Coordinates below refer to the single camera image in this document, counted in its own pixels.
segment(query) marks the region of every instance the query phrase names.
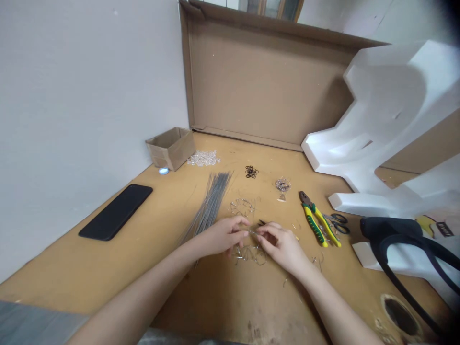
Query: white wall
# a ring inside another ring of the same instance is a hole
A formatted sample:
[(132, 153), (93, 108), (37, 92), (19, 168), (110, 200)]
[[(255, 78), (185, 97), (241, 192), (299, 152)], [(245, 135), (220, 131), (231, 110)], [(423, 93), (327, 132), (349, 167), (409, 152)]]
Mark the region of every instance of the white wall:
[(188, 127), (177, 0), (0, 3), (0, 282)]
[(298, 23), (392, 44), (458, 44), (438, 0), (305, 0)]

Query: cardboard box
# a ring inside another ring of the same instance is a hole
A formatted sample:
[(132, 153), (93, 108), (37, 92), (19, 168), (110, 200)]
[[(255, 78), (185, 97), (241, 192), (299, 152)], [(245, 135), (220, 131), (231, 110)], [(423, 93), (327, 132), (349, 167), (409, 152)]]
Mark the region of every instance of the cardboard box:
[(174, 127), (159, 136), (145, 141), (153, 164), (172, 171), (180, 168), (195, 153), (195, 141), (191, 130)]
[(179, 0), (190, 126), (302, 151), (353, 102), (343, 73), (363, 48), (386, 43)]

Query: tabletop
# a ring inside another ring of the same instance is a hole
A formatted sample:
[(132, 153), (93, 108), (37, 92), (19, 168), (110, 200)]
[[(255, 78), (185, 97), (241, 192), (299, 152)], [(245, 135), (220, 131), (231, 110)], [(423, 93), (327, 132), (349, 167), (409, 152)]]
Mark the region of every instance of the tabletop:
[[(383, 272), (363, 268), (351, 247), (365, 240), (359, 230), (360, 217), (346, 215), (351, 233), (339, 234), (342, 248), (322, 248), (307, 223), (298, 191), (303, 190), (323, 213), (331, 214), (334, 210), (327, 197), (352, 192), (342, 178), (314, 172), (301, 152), (201, 133), (194, 133), (194, 139), (197, 149), (216, 150), (221, 162), (203, 167), (185, 163), (165, 176), (150, 166), (132, 183), (151, 186), (152, 194), (112, 240), (90, 240), (78, 232), (119, 192), (3, 282), (0, 299), (94, 313), (175, 249), (203, 201), (209, 174), (233, 172), (217, 219), (232, 216), (232, 201), (249, 200), (255, 208), (249, 221), (276, 221), (293, 230), (308, 257), (312, 261), (316, 257), (316, 265), (322, 261), (322, 273), (355, 312), (382, 339), (402, 343), (382, 296), (392, 295), (404, 303), (403, 297)], [(259, 171), (256, 178), (246, 178), (248, 165)], [(275, 188), (281, 177), (292, 185), (285, 202), (279, 201)], [(152, 326), (245, 344), (330, 343), (308, 293), (287, 277), (270, 258), (259, 266), (254, 261), (236, 264), (235, 258), (223, 255), (206, 257), (174, 290)], [(435, 321), (445, 322), (449, 309), (426, 281), (399, 278)], [(420, 325), (420, 340), (435, 339), (409, 304), (404, 304)]]

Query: bundle of metal wire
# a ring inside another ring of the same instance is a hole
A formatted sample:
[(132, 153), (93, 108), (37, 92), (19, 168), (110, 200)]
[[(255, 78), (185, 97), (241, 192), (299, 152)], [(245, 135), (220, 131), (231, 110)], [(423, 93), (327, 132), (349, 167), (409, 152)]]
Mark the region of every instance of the bundle of metal wire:
[(218, 174), (211, 173), (209, 175), (205, 199), (196, 213), (195, 218), (182, 234), (179, 245), (186, 242), (191, 233), (194, 237), (214, 224), (232, 175), (233, 173), (231, 172), (219, 172)]

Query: black smartphone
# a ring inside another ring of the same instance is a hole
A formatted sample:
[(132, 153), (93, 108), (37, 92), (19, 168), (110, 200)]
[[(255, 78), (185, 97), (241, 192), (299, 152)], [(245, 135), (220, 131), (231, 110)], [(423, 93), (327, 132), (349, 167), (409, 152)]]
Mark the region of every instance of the black smartphone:
[(111, 240), (152, 191), (151, 187), (130, 184), (78, 234), (95, 240)]

